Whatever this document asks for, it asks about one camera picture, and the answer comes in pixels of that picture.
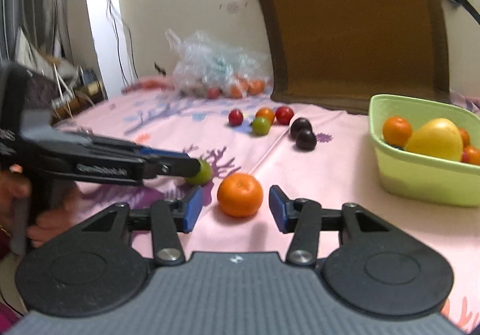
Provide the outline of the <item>person's left hand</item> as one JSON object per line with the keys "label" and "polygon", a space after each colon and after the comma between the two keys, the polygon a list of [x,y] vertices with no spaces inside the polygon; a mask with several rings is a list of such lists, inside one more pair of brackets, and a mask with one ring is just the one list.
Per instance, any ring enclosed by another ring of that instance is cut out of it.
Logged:
{"label": "person's left hand", "polygon": [[[30,182],[22,174],[1,171],[1,257],[10,252],[16,201],[27,199],[30,193]],[[42,246],[77,223],[80,200],[81,192],[75,186],[64,194],[61,206],[41,213],[36,224],[30,226],[27,231],[27,237],[32,240],[33,246]]]}

